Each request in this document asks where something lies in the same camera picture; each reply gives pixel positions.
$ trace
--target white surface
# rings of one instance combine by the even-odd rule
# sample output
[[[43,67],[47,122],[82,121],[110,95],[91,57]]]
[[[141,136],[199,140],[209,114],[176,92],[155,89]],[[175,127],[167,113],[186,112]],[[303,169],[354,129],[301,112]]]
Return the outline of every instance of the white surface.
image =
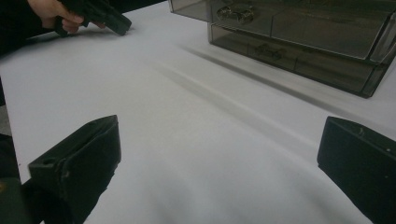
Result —
[[[117,114],[122,161],[86,223],[370,223],[316,156],[328,116],[395,139],[394,74],[361,99],[210,46],[206,24],[166,2],[126,16],[126,36],[44,35],[0,61],[23,181],[30,161]]]

